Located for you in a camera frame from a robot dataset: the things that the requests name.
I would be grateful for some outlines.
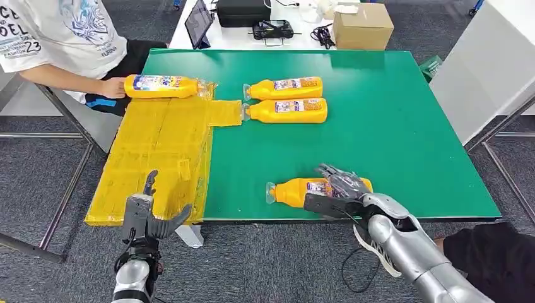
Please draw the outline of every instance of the sneaker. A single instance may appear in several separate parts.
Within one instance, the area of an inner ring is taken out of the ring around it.
[[[396,269],[392,263],[392,260],[390,260],[390,257],[388,257],[386,252],[383,250],[383,247],[373,241],[368,232],[366,232],[360,225],[357,224],[353,224],[353,231],[358,243],[365,249],[377,255],[379,261],[381,261],[381,264],[383,264],[383,267],[391,276],[394,278],[399,278],[401,276],[401,273]]]

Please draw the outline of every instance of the green table surface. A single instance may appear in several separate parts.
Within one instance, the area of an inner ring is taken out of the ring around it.
[[[318,177],[321,162],[369,178],[418,218],[501,216],[409,52],[153,50],[143,73],[217,82],[218,100],[263,79],[323,79],[323,124],[215,128],[205,220],[318,219],[266,204],[265,187]]]

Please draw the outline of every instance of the cardboard box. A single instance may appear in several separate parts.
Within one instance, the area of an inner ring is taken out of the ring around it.
[[[382,3],[357,4],[357,14],[335,12],[334,40],[338,49],[384,51],[394,25]]]

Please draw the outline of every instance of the robotic arm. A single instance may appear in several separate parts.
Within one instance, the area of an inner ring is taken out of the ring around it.
[[[318,171],[334,189],[333,196],[307,194],[304,209],[331,218],[361,217],[356,229],[378,247],[388,262],[412,283],[427,303],[492,303],[473,287],[438,250],[418,220],[394,198],[371,193],[355,173],[322,164]],[[128,197],[122,237],[126,250],[115,262],[116,284],[112,303],[150,303],[162,273],[159,240],[168,237],[191,214],[191,205],[171,220],[152,214],[152,171],[143,194]]]
[[[150,172],[143,194],[127,198],[122,225],[125,251],[115,262],[115,289],[112,303],[150,303],[154,299],[155,282],[163,271],[158,246],[181,226],[191,214],[192,205],[185,205],[171,220],[160,220],[152,213],[155,190],[152,185],[158,171]]]
[[[451,265],[418,220],[394,198],[371,193],[355,173],[326,164],[318,171],[329,181],[334,196],[307,194],[303,208],[332,218],[361,217],[358,228],[364,238],[382,248],[425,302],[492,302]]]

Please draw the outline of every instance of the black shorts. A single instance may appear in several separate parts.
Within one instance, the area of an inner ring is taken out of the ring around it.
[[[535,237],[511,224],[463,229],[444,239],[444,254],[496,303],[535,302]]]
[[[126,56],[122,58],[119,65],[111,69],[101,80],[108,80],[115,77],[126,77],[131,74],[141,74],[145,61],[151,49],[165,49],[167,45],[163,42],[128,40],[126,42]],[[109,112],[117,116],[124,116],[124,112],[130,97],[120,99],[109,99],[101,95],[88,93],[85,95],[86,105],[99,112]]]

